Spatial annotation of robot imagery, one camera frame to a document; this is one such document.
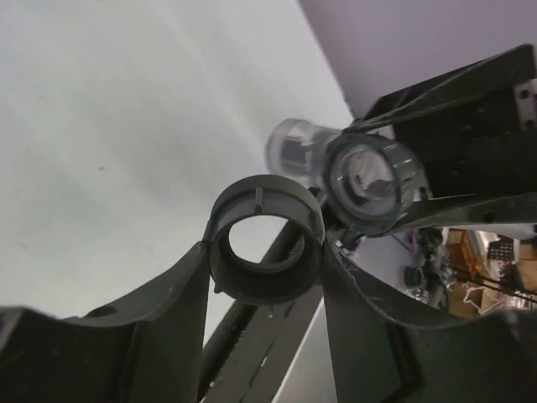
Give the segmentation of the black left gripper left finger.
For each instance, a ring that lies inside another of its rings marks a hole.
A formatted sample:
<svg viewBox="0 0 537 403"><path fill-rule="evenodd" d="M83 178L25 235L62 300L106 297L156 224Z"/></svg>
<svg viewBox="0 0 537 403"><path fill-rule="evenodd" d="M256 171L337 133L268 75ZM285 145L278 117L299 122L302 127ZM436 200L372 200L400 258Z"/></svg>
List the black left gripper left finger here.
<svg viewBox="0 0 537 403"><path fill-rule="evenodd" d="M1 310L4 402L194 402L208 292L207 250L84 317Z"/></svg>

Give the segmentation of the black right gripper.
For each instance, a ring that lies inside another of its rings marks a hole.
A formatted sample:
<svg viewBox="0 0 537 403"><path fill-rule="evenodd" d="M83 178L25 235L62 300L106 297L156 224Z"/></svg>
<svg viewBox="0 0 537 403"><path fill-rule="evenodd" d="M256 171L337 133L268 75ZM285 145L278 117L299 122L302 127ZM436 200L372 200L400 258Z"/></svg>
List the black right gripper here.
<svg viewBox="0 0 537 403"><path fill-rule="evenodd" d="M534 46L522 44L380 97L347 128L399 123L396 138L415 152L437 198L413 202L382 236L536 222L535 77Z"/></svg>

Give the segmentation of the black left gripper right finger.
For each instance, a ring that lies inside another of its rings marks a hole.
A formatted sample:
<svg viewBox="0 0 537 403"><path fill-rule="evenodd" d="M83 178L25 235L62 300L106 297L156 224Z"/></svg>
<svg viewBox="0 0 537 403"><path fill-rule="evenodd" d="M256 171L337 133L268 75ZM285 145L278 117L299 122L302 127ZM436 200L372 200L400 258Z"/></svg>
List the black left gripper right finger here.
<svg viewBox="0 0 537 403"><path fill-rule="evenodd" d="M536 314L464 319L400 293L325 248L322 284L340 402L533 402Z"/></svg>

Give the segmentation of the clear elbow fitting with grey nut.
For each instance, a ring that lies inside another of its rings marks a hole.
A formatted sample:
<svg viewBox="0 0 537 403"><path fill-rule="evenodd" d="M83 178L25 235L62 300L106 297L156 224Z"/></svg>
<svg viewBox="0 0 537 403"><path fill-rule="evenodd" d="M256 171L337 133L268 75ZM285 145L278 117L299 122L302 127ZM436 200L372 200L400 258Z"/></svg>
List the clear elbow fitting with grey nut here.
<svg viewBox="0 0 537 403"><path fill-rule="evenodd" d="M379 131L286 119L270 134L265 161L271 173L320 189L345 227L369 237L393 228L427 186L415 154Z"/></svg>

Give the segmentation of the dark grey threaded ring nut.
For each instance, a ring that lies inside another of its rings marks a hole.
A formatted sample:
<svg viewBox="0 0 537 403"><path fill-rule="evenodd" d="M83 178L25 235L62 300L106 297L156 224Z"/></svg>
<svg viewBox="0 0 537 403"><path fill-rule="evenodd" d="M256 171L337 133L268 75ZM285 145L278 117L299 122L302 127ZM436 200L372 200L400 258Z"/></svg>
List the dark grey threaded ring nut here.
<svg viewBox="0 0 537 403"><path fill-rule="evenodd" d="M206 204L212 305L280 304L314 285L325 224L313 191L278 175L224 176Z"/></svg>

